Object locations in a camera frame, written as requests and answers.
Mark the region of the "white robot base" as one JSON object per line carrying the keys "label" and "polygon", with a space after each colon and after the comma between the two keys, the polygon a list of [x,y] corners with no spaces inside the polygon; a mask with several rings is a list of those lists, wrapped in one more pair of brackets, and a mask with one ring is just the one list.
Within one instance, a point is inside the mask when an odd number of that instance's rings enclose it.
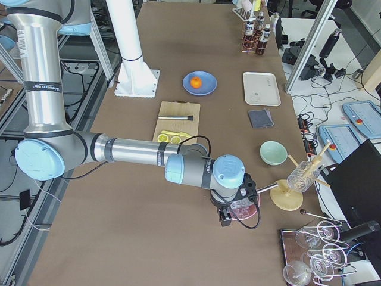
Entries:
{"label": "white robot base", "polygon": [[122,59],[115,94],[153,98],[160,71],[144,62],[132,1],[110,0],[107,7]]}

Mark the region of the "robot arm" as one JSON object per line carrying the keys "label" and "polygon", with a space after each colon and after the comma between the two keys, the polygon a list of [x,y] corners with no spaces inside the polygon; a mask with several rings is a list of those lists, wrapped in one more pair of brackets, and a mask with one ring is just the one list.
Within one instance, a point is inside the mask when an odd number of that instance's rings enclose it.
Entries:
{"label": "robot arm", "polygon": [[210,191],[220,222],[227,226],[246,206],[258,207],[255,182],[242,161],[217,159],[200,144],[171,144],[76,132],[67,123],[58,35],[89,35],[89,1],[4,1],[15,26],[23,71],[29,125],[17,145],[19,168],[39,181],[57,178],[82,164],[125,161],[165,169],[166,180]]}

